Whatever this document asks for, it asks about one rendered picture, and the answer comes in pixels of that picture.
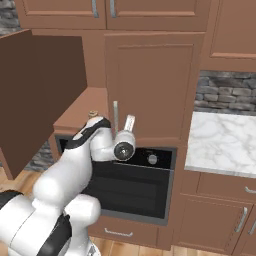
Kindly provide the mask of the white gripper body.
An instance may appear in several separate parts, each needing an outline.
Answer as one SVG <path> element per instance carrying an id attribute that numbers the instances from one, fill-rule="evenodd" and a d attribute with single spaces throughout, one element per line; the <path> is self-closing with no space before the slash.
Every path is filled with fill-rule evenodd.
<path id="1" fill-rule="evenodd" d="M 133 115 L 128 115 L 126 118 L 124 129 L 126 131 L 131 132 L 133 130 L 134 124 L 135 124 L 135 117 Z"/>

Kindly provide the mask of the brown open cabinet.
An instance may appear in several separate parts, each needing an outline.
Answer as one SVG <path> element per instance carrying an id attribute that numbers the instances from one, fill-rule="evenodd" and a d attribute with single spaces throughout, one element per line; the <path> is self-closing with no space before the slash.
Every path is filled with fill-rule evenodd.
<path id="1" fill-rule="evenodd" d="M 56 134 L 76 133 L 88 120 L 91 110 L 108 117 L 105 33 L 106 30 L 71 32 L 72 35 L 82 36 L 87 87 L 53 124 Z"/>

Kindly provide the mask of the brown open cabinet door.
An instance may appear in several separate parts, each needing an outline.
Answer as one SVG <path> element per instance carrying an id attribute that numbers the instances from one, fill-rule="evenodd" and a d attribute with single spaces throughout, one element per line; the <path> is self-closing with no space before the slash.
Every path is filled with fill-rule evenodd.
<path id="1" fill-rule="evenodd" d="M 13 180 L 53 133 L 53 124 L 86 89 L 82 39 L 0 37 L 0 163 Z"/>

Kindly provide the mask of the brown upper cabinet door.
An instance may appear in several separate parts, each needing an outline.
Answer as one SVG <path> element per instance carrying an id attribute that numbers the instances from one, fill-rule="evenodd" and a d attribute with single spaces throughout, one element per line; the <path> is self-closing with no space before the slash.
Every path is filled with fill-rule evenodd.
<path id="1" fill-rule="evenodd" d="M 22 28 L 105 29 L 105 0 L 96 0 L 99 18 L 94 18 L 91 0 L 14 0 Z"/>
<path id="2" fill-rule="evenodd" d="M 111 30 L 205 32 L 211 0 L 115 0 L 116 18 L 106 0 Z"/>

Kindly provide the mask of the black built-in oven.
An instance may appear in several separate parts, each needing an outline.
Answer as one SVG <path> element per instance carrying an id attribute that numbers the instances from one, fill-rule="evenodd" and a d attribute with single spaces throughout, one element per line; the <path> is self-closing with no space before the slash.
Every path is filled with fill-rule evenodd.
<path id="1" fill-rule="evenodd" d="M 166 225 L 177 149 L 137 147 L 128 161 L 93 162 L 83 194 L 96 197 L 104 216 Z"/>

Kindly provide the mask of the brown drawer front under oven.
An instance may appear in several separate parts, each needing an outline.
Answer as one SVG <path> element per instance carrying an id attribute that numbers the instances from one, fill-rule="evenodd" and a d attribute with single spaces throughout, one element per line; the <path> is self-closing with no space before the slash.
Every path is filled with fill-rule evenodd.
<path id="1" fill-rule="evenodd" d="M 122 233 L 133 232 L 134 235 L 132 237 L 111 235 L 105 233 L 104 228 Z M 101 216 L 95 224 L 88 227 L 88 233 L 93 237 L 155 247 L 157 243 L 158 227 L 120 218 Z"/>

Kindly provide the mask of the brown drawer front under worktop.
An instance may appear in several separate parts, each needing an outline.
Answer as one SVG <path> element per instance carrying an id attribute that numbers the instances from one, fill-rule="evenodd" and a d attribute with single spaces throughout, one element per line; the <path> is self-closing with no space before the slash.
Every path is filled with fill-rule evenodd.
<path id="1" fill-rule="evenodd" d="M 245 192 L 245 186 L 249 189 L 256 190 L 256 179 L 201 173 L 197 193 L 215 198 L 252 201 L 256 203 L 256 194 Z"/>

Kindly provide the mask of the brown lower cupboard door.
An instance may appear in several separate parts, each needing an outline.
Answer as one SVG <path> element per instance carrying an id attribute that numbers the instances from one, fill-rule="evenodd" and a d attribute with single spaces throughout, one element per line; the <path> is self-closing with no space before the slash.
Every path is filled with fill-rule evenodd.
<path id="1" fill-rule="evenodd" d="M 240 232 L 243 207 L 248 208 Z M 177 246 L 231 255 L 253 208 L 251 203 L 180 195 L 175 207 L 173 243 Z"/>
<path id="2" fill-rule="evenodd" d="M 256 205 L 253 206 L 249 214 L 232 256 L 256 256 L 256 229 L 252 235 L 248 234 L 255 220 Z"/>

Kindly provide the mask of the brown wall cabinet door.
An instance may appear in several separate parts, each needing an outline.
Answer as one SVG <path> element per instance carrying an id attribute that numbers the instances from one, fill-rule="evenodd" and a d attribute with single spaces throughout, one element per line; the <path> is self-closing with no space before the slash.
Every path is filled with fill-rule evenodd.
<path id="1" fill-rule="evenodd" d="M 256 72 L 256 0 L 212 0 L 202 70 Z"/>

